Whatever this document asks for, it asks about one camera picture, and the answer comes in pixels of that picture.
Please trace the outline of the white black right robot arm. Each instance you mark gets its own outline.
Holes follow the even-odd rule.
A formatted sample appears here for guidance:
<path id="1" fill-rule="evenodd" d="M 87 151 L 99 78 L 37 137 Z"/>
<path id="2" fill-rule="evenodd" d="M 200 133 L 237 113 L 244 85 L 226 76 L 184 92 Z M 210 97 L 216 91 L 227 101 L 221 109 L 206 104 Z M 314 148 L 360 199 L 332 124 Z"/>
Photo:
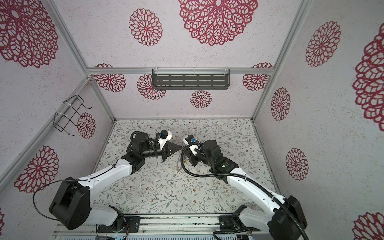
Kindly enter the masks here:
<path id="1" fill-rule="evenodd" d="M 186 147 L 182 150 L 180 161 L 183 170 L 196 178 L 217 178 L 236 188 L 262 210 L 255 211 L 246 206 L 239 207 L 233 220 L 239 225 L 239 232 L 259 230 L 268 232 L 274 240 L 297 240 L 309 237 L 305 232 L 308 225 L 300 202 L 293 196 L 288 198 L 261 185 L 247 174 L 237 163 L 224 157 L 217 141 L 201 143 L 192 135 L 184 139 Z M 184 156 L 193 166 L 203 163 L 210 167 L 209 174 L 190 172 L 184 165 Z"/>

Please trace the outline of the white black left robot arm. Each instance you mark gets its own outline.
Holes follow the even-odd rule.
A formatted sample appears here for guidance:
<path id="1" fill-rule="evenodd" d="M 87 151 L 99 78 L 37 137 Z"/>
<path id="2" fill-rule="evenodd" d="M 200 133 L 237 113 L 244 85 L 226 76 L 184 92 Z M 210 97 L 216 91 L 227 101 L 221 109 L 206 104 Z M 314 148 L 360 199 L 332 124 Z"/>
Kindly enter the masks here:
<path id="1" fill-rule="evenodd" d="M 114 182 L 138 172 L 147 158 L 165 161 L 182 146 L 172 143 L 172 133 L 162 130 L 150 138 L 147 133 L 135 131 L 131 134 L 126 154 L 114 164 L 86 177 L 69 177 L 62 181 L 49 212 L 68 230 L 84 224 L 95 224 L 121 232 L 127 227 L 125 215 L 113 206 L 91 204 L 91 198 Z"/>

